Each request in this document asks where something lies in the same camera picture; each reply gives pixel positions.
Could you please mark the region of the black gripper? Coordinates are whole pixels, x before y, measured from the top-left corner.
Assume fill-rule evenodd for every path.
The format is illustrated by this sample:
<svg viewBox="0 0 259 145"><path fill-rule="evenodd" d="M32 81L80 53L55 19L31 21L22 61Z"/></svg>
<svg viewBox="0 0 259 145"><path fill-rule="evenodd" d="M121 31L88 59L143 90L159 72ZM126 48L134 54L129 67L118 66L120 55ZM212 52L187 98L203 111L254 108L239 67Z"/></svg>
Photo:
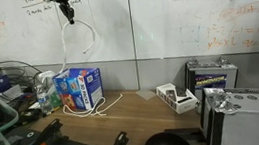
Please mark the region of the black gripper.
<svg viewBox="0 0 259 145"><path fill-rule="evenodd" d="M69 6L67 3L69 2L69 0L54 0L55 2L58 2L61 5L62 8L62 12L64 13L64 15L67 17L68 22L73 25L74 22L74 9Z"/></svg>

